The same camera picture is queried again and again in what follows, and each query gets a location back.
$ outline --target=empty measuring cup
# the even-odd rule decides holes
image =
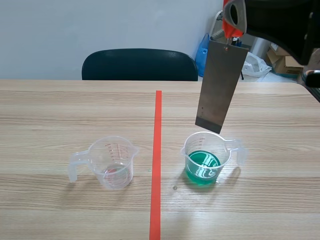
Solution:
[[[137,153],[138,148],[123,137],[99,139],[88,150],[71,156],[68,166],[70,182],[77,180],[77,165],[87,164],[107,189],[124,188],[134,176],[133,159]]]
[[[238,165],[244,165],[246,150],[239,140],[225,140],[213,132],[196,132],[190,135],[181,149],[185,157],[185,171],[195,183],[215,183],[223,167],[237,153]]]

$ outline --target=green liquid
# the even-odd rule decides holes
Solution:
[[[212,168],[212,167],[218,167],[221,165],[218,158],[214,154],[208,151],[202,151],[202,150],[194,151],[189,154],[189,157],[192,159],[192,161],[194,161],[195,163],[203,167]],[[197,166],[193,164],[191,161],[188,161],[186,165],[186,170],[185,170],[187,176],[193,182],[199,185],[215,183],[221,171],[221,168],[205,169],[200,166]]]

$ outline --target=black chair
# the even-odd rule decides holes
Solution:
[[[97,51],[82,66],[83,80],[198,81],[195,61],[188,55],[160,49]]]

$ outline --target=measuring cup with green liquid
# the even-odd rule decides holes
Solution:
[[[219,134],[207,131],[190,135],[181,153],[185,157],[186,174],[199,185],[215,183],[233,153],[237,153],[239,166],[244,165],[247,157],[240,140],[225,140]]]

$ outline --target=metal scraper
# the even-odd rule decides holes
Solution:
[[[210,41],[195,124],[220,133],[248,50]]]

